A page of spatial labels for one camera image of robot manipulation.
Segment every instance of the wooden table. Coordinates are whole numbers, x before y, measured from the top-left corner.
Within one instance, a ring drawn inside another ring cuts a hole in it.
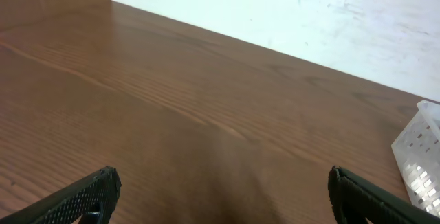
[[[335,164],[407,199],[417,96],[109,1],[0,33],[0,62],[0,216],[106,165],[113,223],[335,223]]]

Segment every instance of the white wall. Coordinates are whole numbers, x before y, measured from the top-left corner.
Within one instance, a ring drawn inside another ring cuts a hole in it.
[[[440,101],[440,0],[114,0]]]

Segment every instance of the plastic container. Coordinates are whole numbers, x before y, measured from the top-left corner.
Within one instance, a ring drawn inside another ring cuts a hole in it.
[[[411,203],[440,216],[440,105],[424,100],[417,107],[391,148]]]

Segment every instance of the white plastic basket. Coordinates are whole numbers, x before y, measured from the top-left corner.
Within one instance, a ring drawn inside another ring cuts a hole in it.
[[[391,148],[411,203],[440,216],[440,105],[424,100],[417,107]]]

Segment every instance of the perforated basket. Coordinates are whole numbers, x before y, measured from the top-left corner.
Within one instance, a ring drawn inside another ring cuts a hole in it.
[[[417,107],[391,148],[411,203],[440,216],[440,105],[424,100]]]

